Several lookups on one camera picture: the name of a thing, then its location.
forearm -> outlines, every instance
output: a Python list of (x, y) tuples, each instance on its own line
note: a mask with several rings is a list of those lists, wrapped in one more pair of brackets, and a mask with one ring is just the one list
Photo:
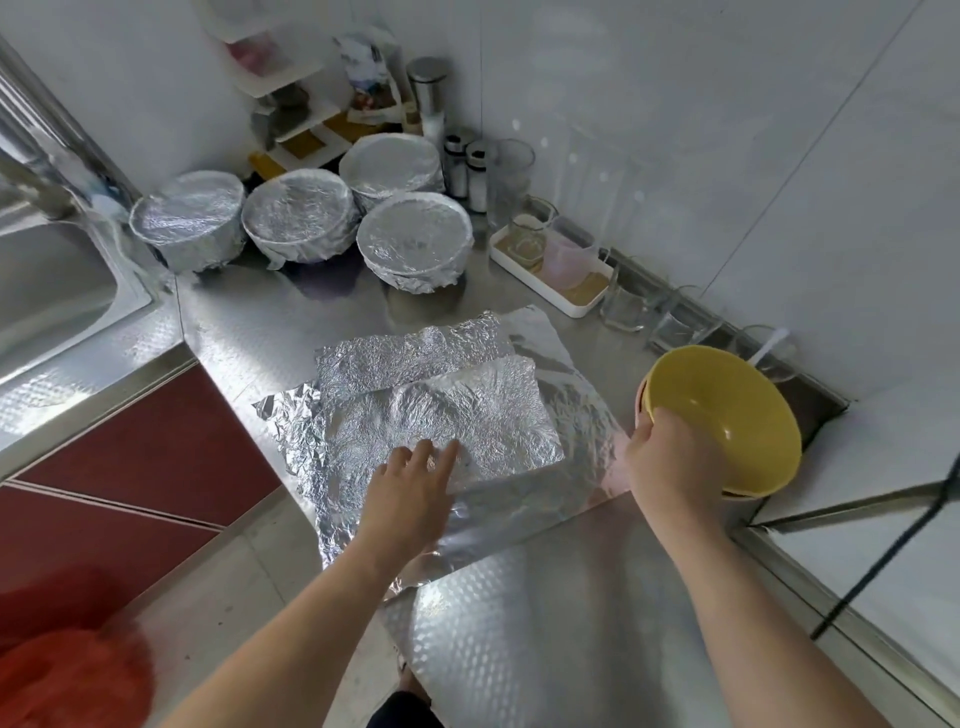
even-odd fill
[(719, 526), (661, 537), (690, 592), (737, 728), (887, 726), (759, 582)]
[(193, 692), (164, 728), (317, 728), (396, 576), (356, 540)]

stainless steel sink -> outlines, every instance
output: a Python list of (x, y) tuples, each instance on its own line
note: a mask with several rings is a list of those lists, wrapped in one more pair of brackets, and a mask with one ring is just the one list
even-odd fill
[(83, 222), (0, 215), (0, 382), (150, 302)]

hand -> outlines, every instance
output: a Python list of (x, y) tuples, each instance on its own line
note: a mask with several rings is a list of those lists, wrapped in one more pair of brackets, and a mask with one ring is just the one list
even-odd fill
[(367, 487), (355, 541), (373, 550), (394, 578), (414, 557), (444, 534), (453, 497), (446, 482), (457, 461), (460, 443), (451, 440), (426, 469), (433, 443), (420, 440), (414, 451), (396, 448), (376, 469)]
[(627, 446), (631, 489), (663, 541), (677, 529), (719, 527), (720, 493), (730, 466), (708, 432), (658, 407), (654, 425), (642, 413)]

foil-covered bowl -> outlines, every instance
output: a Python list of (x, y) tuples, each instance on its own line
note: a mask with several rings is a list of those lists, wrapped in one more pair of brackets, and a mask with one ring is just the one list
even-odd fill
[(236, 175), (188, 172), (140, 198), (130, 212), (130, 228), (174, 273), (218, 268), (243, 250), (244, 196)]
[(364, 136), (340, 160), (357, 205), (366, 213), (402, 192), (443, 192), (440, 152), (422, 136), (377, 133)]
[(241, 219), (275, 270), (288, 260), (316, 263), (345, 251), (356, 239), (360, 211), (339, 176), (298, 169), (257, 187)]
[(367, 267), (409, 293), (431, 293), (455, 283), (467, 267), (472, 244), (467, 211), (436, 192), (395, 195), (357, 230)]

yellow bowl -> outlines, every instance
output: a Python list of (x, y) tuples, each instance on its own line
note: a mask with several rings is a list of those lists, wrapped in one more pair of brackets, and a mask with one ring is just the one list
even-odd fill
[(790, 482), (800, 467), (797, 420), (769, 379), (743, 359), (712, 347), (664, 354), (646, 377), (643, 409), (667, 407), (705, 427), (732, 466), (725, 490), (763, 497)]

